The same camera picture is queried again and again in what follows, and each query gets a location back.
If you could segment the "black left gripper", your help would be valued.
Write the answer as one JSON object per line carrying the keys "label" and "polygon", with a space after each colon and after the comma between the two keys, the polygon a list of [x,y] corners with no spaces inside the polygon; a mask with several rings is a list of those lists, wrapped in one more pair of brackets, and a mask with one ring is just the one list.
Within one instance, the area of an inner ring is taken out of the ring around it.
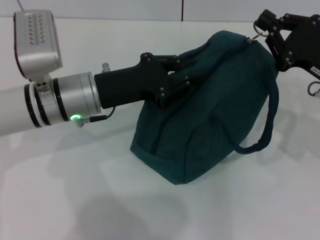
{"label": "black left gripper", "polygon": [[187,93],[190,87],[200,86],[203,76],[186,76],[186,82],[174,83],[173,73],[190,67],[194,58],[177,55],[153,55],[145,52],[140,62],[129,68],[96,74],[94,81],[103,109],[138,101],[151,101],[161,109],[167,108]]}

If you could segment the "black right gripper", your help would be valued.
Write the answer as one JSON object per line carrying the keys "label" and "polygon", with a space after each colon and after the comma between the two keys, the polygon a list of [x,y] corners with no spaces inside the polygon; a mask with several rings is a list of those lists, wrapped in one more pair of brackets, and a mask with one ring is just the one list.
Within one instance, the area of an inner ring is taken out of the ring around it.
{"label": "black right gripper", "polygon": [[301,68],[320,80],[320,15],[285,14],[277,18],[265,9],[257,27],[269,31],[266,43],[280,72]]}

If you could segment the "dark teal fabric bag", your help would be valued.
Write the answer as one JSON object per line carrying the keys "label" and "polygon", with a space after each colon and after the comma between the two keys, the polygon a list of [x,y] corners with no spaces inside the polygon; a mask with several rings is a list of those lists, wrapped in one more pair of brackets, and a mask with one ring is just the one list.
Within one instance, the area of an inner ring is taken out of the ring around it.
{"label": "dark teal fabric bag", "polygon": [[196,63],[173,82],[203,76],[203,83],[166,109],[146,101],[130,146],[174,185],[196,180],[232,152],[266,148],[279,106],[275,61],[258,41],[222,30],[180,56]]}

